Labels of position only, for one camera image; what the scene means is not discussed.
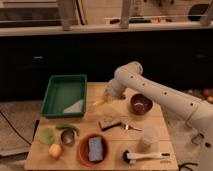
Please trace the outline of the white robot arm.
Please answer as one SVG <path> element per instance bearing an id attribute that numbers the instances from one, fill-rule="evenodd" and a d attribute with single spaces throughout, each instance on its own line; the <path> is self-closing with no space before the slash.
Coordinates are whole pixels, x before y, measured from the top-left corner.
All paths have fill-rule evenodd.
<path id="1" fill-rule="evenodd" d="M 138 62 L 117 68 L 107 84 L 106 99 L 120 99 L 124 91 L 131 88 L 178 114 L 204 136 L 198 171 L 213 171 L 213 104 L 150 81 L 142 76 L 142 72 L 142 65 Z"/>

